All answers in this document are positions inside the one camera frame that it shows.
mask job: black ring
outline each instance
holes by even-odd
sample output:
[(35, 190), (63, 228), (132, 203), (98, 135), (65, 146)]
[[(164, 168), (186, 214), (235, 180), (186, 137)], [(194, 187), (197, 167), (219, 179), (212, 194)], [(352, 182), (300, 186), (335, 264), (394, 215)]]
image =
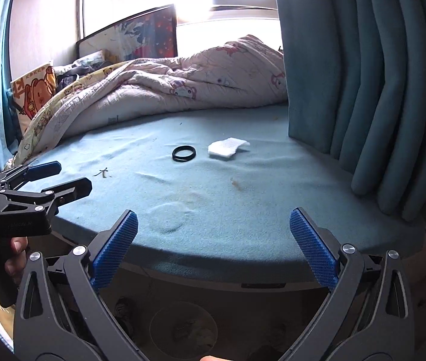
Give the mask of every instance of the black ring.
[[(181, 152), (182, 150), (190, 150), (191, 154), (189, 154), (188, 156), (178, 156), (177, 153)], [(196, 150), (190, 145), (182, 145), (178, 148), (175, 148), (171, 156), (176, 162), (188, 162), (196, 157)]]

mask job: white tissue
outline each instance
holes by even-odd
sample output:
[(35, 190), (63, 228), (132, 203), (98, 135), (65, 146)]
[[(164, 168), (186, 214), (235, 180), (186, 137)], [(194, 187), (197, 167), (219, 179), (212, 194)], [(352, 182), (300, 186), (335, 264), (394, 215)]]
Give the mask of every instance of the white tissue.
[(223, 141), (215, 141), (208, 146), (208, 154), (226, 157), (229, 159), (236, 153), (236, 150), (242, 145), (249, 145), (250, 143), (238, 138), (227, 138)]

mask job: blue bed sheet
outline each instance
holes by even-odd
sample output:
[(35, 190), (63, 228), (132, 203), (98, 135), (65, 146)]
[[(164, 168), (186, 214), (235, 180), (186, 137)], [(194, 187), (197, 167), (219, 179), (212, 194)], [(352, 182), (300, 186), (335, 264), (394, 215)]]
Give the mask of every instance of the blue bed sheet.
[[(251, 143), (230, 160), (209, 157), (214, 141)], [(174, 162), (192, 145), (197, 156)], [(288, 227), (302, 206), (318, 226), (368, 253), (421, 248), (425, 225), (355, 196), (337, 160), (288, 137), (288, 106), (202, 110), (143, 117), (66, 140), (34, 164), (58, 160), (60, 175), (29, 183), (37, 191), (79, 177), (89, 197), (62, 206), (53, 229), (88, 243), (125, 209), (139, 219), (126, 261), (162, 273), (218, 282), (314, 281)]]

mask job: floor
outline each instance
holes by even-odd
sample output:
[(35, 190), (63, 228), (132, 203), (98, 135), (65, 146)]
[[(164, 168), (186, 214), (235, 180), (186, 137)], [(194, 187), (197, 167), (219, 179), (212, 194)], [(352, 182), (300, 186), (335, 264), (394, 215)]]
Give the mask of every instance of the floor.
[[(53, 240), (53, 236), (34, 238), (30, 244), (49, 256), (64, 254), (70, 248)], [(286, 351), (314, 316), (326, 292), (324, 289), (282, 293), (205, 290), (119, 269), (111, 285), (101, 295), (112, 311), (121, 296), (135, 301), (138, 308), (137, 325), (144, 339), (140, 348), (149, 359), (174, 361), (152, 343), (149, 325), (157, 311), (174, 301), (188, 301), (203, 307), (215, 319), (218, 339), (211, 355), (244, 361), (267, 342), (272, 327), (279, 323), (285, 325), (286, 336), (278, 347), (280, 351)], [(412, 288), (412, 301), (416, 346), (419, 348), (426, 341), (426, 280)]]

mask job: blanket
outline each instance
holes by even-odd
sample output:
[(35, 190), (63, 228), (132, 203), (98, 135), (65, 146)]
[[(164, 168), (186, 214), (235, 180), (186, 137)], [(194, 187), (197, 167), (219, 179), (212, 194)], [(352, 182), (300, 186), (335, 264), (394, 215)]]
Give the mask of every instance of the blanket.
[(27, 164), (62, 138), (144, 115), (286, 100), (283, 55), (252, 35), (190, 57), (121, 62), (53, 96), (31, 121), (6, 168)]

